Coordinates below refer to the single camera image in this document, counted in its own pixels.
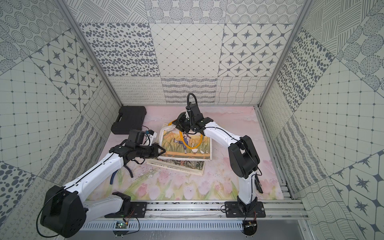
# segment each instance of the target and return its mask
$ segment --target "yellow hose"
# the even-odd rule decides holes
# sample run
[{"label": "yellow hose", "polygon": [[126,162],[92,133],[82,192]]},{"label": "yellow hose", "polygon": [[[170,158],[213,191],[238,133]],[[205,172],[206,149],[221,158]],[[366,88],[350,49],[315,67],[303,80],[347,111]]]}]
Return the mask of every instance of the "yellow hose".
[{"label": "yellow hose", "polygon": [[183,133],[182,133],[181,131],[179,131],[179,134],[180,134],[180,137],[181,137],[181,141],[184,143],[184,145],[185,145],[188,149],[195,149],[195,148],[198,148],[198,147],[200,146],[200,144],[203,142],[203,135],[200,134],[200,141],[199,141],[199,143],[198,143],[195,147],[190,147],[190,146],[188,146],[188,145],[185,143],[184,138],[183,138]]}]

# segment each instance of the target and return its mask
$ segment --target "book cover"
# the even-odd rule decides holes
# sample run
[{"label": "book cover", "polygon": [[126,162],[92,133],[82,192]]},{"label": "book cover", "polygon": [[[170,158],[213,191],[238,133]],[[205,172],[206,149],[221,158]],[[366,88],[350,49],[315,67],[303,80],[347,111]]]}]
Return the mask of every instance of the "book cover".
[{"label": "book cover", "polygon": [[[200,142],[200,136],[200,133],[182,133],[182,138],[189,147],[196,146]],[[159,136],[159,145],[162,146],[166,152],[159,156],[158,159],[172,159],[182,161],[211,160],[212,139],[207,136],[203,136],[203,140],[199,147],[195,149],[189,149],[184,145],[182,138],[180,137],[180,131],[176,128],[170,131],[161,131]]]}]

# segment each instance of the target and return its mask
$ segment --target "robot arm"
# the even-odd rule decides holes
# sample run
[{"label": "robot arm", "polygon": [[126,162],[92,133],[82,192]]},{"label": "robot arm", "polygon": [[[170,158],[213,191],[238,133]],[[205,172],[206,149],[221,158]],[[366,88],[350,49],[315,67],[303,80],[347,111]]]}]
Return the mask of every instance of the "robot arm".
[{"label": "robot arm", "polygon": [[[239,177],[238,208],[243,216],[246,216],[257,202],[257,197],[253,197],[252,192],[254,184],[252,176],[256,175],[260,159],[252,140],[246,135],[243,137],[234,135],[221,128],[212,119],[204,118],[195,95],[189,93],[187,99],[190,95],[195,98],[195,103],[190,103],[188,100],[187,111],[180,114],[172,123],[181,132],[188,133],[191,130],[199,132],[228,147],[231,168]],[[49,189],[39,213],[39,215],[42,213],[40,223],[68,238],[78,232],[84,223],[98,217],[104,215],[124,217],[132,212],[131,198],[120,192],[114,192],[106,199],[98,201],[86,201],[86,199],[107,177],[135,157],[151,158],[165,153],[165,149],[158,144],[150,144],[156,133],[151,130],[148,133],[131,130],[127,140],[111,148],[101,161],[84,174],[63,187],[53,186]],[[144,142],[144,135],[149,138],[149,143]]]},{"label": "robot arm", "polygon": [[[195,103],[189,102],[190,96],[194,97]],[[234,135],[221,128],[211,118],[203,117],[193,93],[187,95],[186,110],[172,124],[176,125],[176,128],[181,132],[189,132],[190,130],[199,132],[228,147],[231,168],[239,177],[238,205],[241,213],[245,215],[257,202],[257,197],[253,197],[252,192],[254,184],[252,176],[257,179],[255,172],[258,169],[260,159],[251,138],[247,135],[244,137]],[[255,185],[255,188],[262,193],[261,187],[256,182]]]},{"label": "robot arm", "polygon": [[[150,142],[144,142],[144,135]],[[114,213],[113,216],[128,215],[131,198],[123,193],[114,192],[106,199],[98,201],[86,199],[98,185],[135,157],[151,158],[165,153],[164,148],[152,144],[155,137],[156,133],[151,130],[148,133],[131,130],[127,140],[111,148],[109,153],[88,171],[62,187],[50,188],[39,213],[40,223],[68,238],[78,232],[85,223],[98,217],[110,213]]]}]

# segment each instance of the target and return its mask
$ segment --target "black case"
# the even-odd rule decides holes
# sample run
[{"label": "black case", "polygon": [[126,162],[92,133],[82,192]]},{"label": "black case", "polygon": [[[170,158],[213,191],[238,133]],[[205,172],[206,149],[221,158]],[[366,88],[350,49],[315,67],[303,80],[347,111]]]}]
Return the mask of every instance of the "black case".
[{"label": "black case", "polygon": [[129,134],[132,129],[141,130],[146,114],[144,106],[122,106],[111,131],[113,134]]}]

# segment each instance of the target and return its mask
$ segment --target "patterned tile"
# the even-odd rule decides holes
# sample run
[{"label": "patterned tile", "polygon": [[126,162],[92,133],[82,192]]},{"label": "patterned tile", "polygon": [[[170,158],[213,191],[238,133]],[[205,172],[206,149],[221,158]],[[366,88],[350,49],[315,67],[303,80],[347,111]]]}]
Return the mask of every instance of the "patterned tile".
[{"label": "patterned tile", "polygon": [[[44,204],[47,190],[54,184],[36,177],[28,191],[10,213],[5,223],[0,226],[1,239],[41,239],[36,231],[36,218]],[[56,235],[55,232],[43,227],[40,222],[39,231],[45,236]]]},{"label": "patterned tile", "polygon": [[121,102],[126,104],[165,104],[160,77],[110,77]]},{"label": "patterned tile", "polygon": [[384,148],[384,99],[337,59],[295,112],[325,169],[336,173]]},{"label": "patterned tile", "polygon": [[292,24],[225,24],[218,74],[270,77]]},{"label": "patterned tile", "polygon": [[30,58],[81,112],[99,85],[99,75],[71,30],[57,36]]},{"label": "patterned tile", "polygon": [[2,1],[0,25],[30,55],[70,27],[52,0]]},{"label": "patterned tile", "polygon": [[382,239],[384,233],[382,158],[384,150],[330,176],[364,239]]},{"label": "patterned tile", "polygon": [[104,144],[105,140],[80,115],[38,176],[61,186],[96,164]]},{"label": "patterned tile", "polygon": [[303,28],[336,55],[376,1],[315,0]]},{"label": "patterned tile", "polygon": [[261,110],[272,140],[274,140],[292,116],[292,110],[276,81],[273,81]]},{"label": "patterned tile", "polygon": [[224,23],[227,0],[145,0],[150,23]]},{"label": "patterned tile", "polygon": [[0,162],[0,229],[6,218],[11,214],[28,190],[31,182],[35,179],[35,175],[25,172],[19,168]]},{"label": "patterned tile", "polygon": [[0,26],[0,75],[25,59],[27,54]]},{"label": "patterned tile", "polygon": [[230,23],[295,23],[304,0],[228,0]]},{"label": "patterned tile", "polygon": [[268,81],[266,77],[219,77],[215,104],[257,104]]},{"label": "patterned tile", "polygon": [[199,104],[215,103],[217,78],[161,78],[161,82],[167,104],[185,105],[188,93],[195,94]]},{"label": "patterned tile", "polygon": [[301,29],[276,79],[292,111],[299,107],[333,59],[320,42]]},{"label": "patterned tile", "polygon": [[80,113],[29,58],[0,81],[0,160],[37,174]]},{"label": "patterned tile", "polygon": [[159,76],[148,24],[84,23],[80,27],[108,76]]},{"label": "patterned tile", "polygon": [[329,178],[299,191],[297,195],[303,201],[319,240],[364,239],[361,228]]},{"label": "patterned tile", "polygon": [[223,26],[151,23],[162,77],[216,77]]},{"label": "patterned tile", "polygon": [[79,23],[145,23],[144,0],[66,0]]},{"label": "patterned tile", "polygon": [[368,13],[337,55],[348,68],[384,97],[384,5],[381,1]]},{"label": "patterned tile", "polygon": [[112,124],[116,121],[120,106],[111,91],[99,81],[99,87],[85,105],[81,114],[106,141],[111,133]]},{"label": "patterned tile", "polygon": [[294,193],[328,176],[294,115],[274,143]]}]

